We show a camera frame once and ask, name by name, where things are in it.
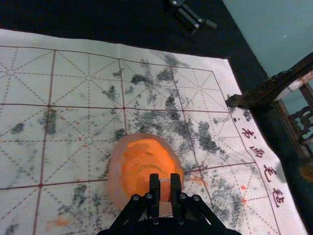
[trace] white cloth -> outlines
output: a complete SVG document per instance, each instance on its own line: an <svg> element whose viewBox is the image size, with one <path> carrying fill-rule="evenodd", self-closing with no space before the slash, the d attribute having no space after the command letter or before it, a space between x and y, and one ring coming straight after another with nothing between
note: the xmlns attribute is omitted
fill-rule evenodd
<svg viewBox="0 0 313 235"><path fill-rule="evenodd" d="M184 191L243 235L305 235L281 164L226 59L0 30L0 230L96 234L119 211L107 192L124 134L172 146Z"/></svg>

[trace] red grid line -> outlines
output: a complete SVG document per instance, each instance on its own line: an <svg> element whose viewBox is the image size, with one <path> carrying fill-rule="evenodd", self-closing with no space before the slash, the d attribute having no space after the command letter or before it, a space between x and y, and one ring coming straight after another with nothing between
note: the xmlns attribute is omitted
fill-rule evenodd
<svg viewBox="0 0 313 235"><path fill-rule="evenodd" d="M203 112L203 113L224 113L228 114L226 111L207 111L207 110L172 110L172 109L140 109L140 108L132 108L132 107L93 107L93 106L66 106L66 105L44 105L44 104L21 104L21 103L0 103L0 105L21 105L21 106L38 106L38 107L55 107L55 108L82 108L82 109L134 109L134 110L143 110L143 111L172 111L172 112Z"/></svg>
<svg viewBox="0 0 313 235"><path fill-rule="evenodd" d="M126 111L125 111L125 97L124 97L124 87L123 87L123 75L122 75L122 68L121 68L121 61L118 60L118 67L120 72L121 78L121 89L122 89L122 98L123 98L123 114L124 114L124 125L125 125L125 134L127 135L127 124L126 124Z"/></svg>
<svg viewBox="0 0 313 235"><path fill-rule="evenodd" d="M175 82L175 79L174 79L174 74L173 74L173 71L172 71L172 68L171 68L171 67L170 67L170 70L171 70L171 73L172 73L172 78L173 78L174 84L175 84L175 86L176 86L176 82ZM180 95L179 95L179 91L178 91L177 86L176 86L176 91L177 91L177 95L178 95L178 98L179 98L180 106L181 106L181 108L182 108L182 102L181 102L181 99L180 99ZM188 135L189 135L189 138L190 138L190 141L191 141L191 146L192 146L192 150L193 150L193 153L194 153L194 158L195 158L196 164L197 164L197 166L198 166L198 169L200 169L199 163L198 163L197 158L196 158L196 151L195 151L194 143L193 143L193 141L192 141L192 139L191 139L191 134L190 134L190 131L189 131L189 128L188 128L188 124L187 124L187 119L186 119L186 116L185 116L185 112L182 111L182 114L183 114L183 116L184 116L185 125L186 125L187 132L188 132ZM206 190L206 192L207 192L207 195L209 196L210 203L211 203L211 206L212 206L212 205L213 205L212 199L211 199L211 196L210 196L209 191L208 191L208 189L207 189L206 183L205 183L205 181L204 181L202 172L199 171L199 173L200 173L201 179L202 179L202 181L203 181L203 185L204 185L204 187L205 187L205 190Z"/></svg>
<svg viewBox="0 0 313 235"><path fill-rule="evenodd" d="M36 211L35 211L33 235L36 234L38 210L39 210L39 203L40 203L42 182L43 182L43 177L44 177L45 143L46 143L46 139L47 139L48 123L49 123L49 118L50 118L50 116L49 116L50 107L49 107L49 106L50 106L51 94L52 94L52 84L53 84L53 72L54 72L55 54L56 54L56 51L54 50L54 51L53 51L53 58L52 58L52 66L51 66L51 78L50 78L49 100L48 100L48 106L47 106L47 115L46 115L46 123L45 123L45 135L44 135L44 142L43 142L43 149L42 149L42 157L41 157L40 183L39 183L39 192L38 192L37 205L36 205Z"/></svg>
<svg viewBox="0 0 313 235"><path fill-rule="evenodd" d="M218 83L218 81L217 81L217 79L216 79L216 76L215 76L214 72L213 72L213 75L214 75L214 78L215 78L215 80L216 80L217 85L219 86L219 88L220 88L220 90L221 90L221 87L220 87L220 85L219 85L219 83ZM254 157L253 157L253 156L249 153L249 151L247 150L247 148L246 148L246 146L245 146L245 143L244 143L244 141L243 141L243 138L242 138L242 136L240 135L237 126L235 125L235 122L234 122L234 119L233 119L233 116L232 116L231 112L229 112L229 114L230 114L231 120L232 120L232 122L233 122L233 124L234 124L234 126L235 126L235 128L236 128L236 130L237 130L237 132L238 132L238 135L240 136L240 140L241 140L241 142L242 142L242 144L243 144L243 146L244 146L246 152L251 156L251 158L254 160L256 166L258 167L258 170L259 170L261 179L262 179L262 181L263 181L264 188L265 188L266 193L267 193L267 195L268 195L268 200L269 200L269 203L270 203L270 207L271 207L271 209L272 209L272 212L273 212L273 216L274 216L275 223L276 223L276 226L277 226L277 229L278 229L278 233L281 234L281 233L280 233L280 230L279 230L279 227L278 227L277 219L276 219L276 216L275 216L275 213L274 213L273 205L272 205L272 202L271 202L271 200L270 200L270 198L269 198L268 189L267 189L267 187L266 187L266 185L265 185L265 181L264 181L263 176L262 176L262 174L261 174L259 165L256 163Z"/></svg>
<svg viewBox="0 0 313 235"><path fill-rule="evenodd" d="M116 57L112 57L112 56L107 56L107 55L101 55L101 54L96 54L96 53L89 53L89 52L84 52L84 51L74 51L74 50L60 50L60 49L50 49L50 48L42 48L42 47L14 47L14 48L33 48L33 49L43 49L43 50L54 50L54 51L64 51L64 52L75 52L75 53L83 53L83 54L90 54L90 55L98 55L98 56L103 56L103 57L108 57L108 58L112 58L112 59L116 59L116 60L125 60L125 61L129 61L129 62L134 62L134 63L140 63L142 64L142 62L140 61L132 61L132 60L126 60L123 58L116 58ZM157 66L164 66L164 67L173 67L173 68L182 68L182 69L194 69L194 70L200 70L200 71L208 71L208 72L213 72L211 70L204 70L204 69L196 69L196 68L190 68L190 67L180 67L180 66L170 66L170 65L160 65L160 64L153 64L153 63L148 63L150 65L157 65Z"/></svg>
<svg viewBox="0 0 313 235"><path fill-rule="evenodd" d="M236 164L228 164L228 165L218 165L213 167L207 167L207 168L200 168L198 170L188 170L184 172L193 172L193 171L203 171L203 170L210 170L210 169L216 169L221 167L227 167L227 166L234 166L234 165L247 165L247 164L254 164L255 162L249 162L249 163L236 163Z"/></svg>
<svg viewBox="0 0 313 235"><path fill-rule="evenodd" d="M22 188L42 188L46 186L55 186L55 185L68 185L68 184L83 184L83 183L92 183L92 182L103 182L108 179L98 179L98 180L81 180L81 181L69 181L69 182L59 182L59 183L50 183L50 184L41 184L41 185L27 185L27 186L18 186L11 188L0 188L0 191L11 190L11 189L22 189Z"/></svg>

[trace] screw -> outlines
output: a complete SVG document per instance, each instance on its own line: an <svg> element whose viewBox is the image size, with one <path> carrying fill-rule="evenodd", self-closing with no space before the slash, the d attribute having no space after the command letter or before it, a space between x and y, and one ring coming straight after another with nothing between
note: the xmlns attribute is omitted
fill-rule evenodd
<svg viewBox="0 0 313 235"><path fill-rule="evenodd" d="M186 193L181 193L181 194L179 195L179 197L180 197L181 199L185 199L185 198L187 197L187 195L186 195Z"/></svg>
<svg viewBox="0 0 313 235"><path fill-rule="evenodd" d="M134 201L138 201L138 200L139 200L139 195L138 195L138 194L135 194L135 195L132 197L132 199L133 199Z"/></svg>
<svg viewBox="0 0 313 235"><path fill-rule="evenodd" d="M200 196L199 195L193 195L192 199L194 199L195 201L200 201Z"/></svg>
<svg viewBox="0 0 313 235"><path fill-rule="evenodd" d="M178 220L178 224L179 224L179 225L183 225L183 224L184 224L183 219L179 219L179 220Z"/></svg>
<svg viewBox="0 0 313 235"><path fill-rule="evenodd" d="M158 225L158 220L157 220L157 219L154 219L154 220L152 221L152 223L153 223L153 225Z"/></svg>

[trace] orange stain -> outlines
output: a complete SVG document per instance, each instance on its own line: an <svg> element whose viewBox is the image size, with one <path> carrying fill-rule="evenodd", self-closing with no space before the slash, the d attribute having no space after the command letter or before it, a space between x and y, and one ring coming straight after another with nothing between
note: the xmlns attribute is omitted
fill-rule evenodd
<svg viewBox="0 0 313 235"><path fill-rule="evenodd" d="M170 179L171 173L183 175L170 153L154 139L129 142L123 157L125 161L119 180L128 197L135 193L143 196L149 191L151 173L158 173L159 179ZM170 184L163 183L161 187L161 201L168 201Z"/></svg>
<svg viewBox="0 0 313 235"><path fill-rule="evenodd" d="M190 181L195 182L197 185L199 186L203 186L203 180L201 177L197 176L197 175L193 175L189 178Z"/></svg>
<svg viewBox="0 0 313 235"><path fill-rule="evenodd" d="M55 220L49 220L46 225L46 230L51 231L54 227L67 227L70 224L69 219L63 219L61 215Z"/></svg>

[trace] black table surface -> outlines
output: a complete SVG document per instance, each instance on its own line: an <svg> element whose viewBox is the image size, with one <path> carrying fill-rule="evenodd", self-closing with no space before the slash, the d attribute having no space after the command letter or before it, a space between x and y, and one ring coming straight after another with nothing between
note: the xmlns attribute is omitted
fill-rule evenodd
<svg viewBox="0 0 313 235"><path fill-rule="evenodd" d="M187 0L199 16L217 23L190 36L164 12L163 0L2 0L0 27L63 38L122 43L198 56L230 58L242 92L267 79L222 0ZM253 111L278 155L296 206L313 233L313 185L302 179L301 162L275 109Z"/></svg>

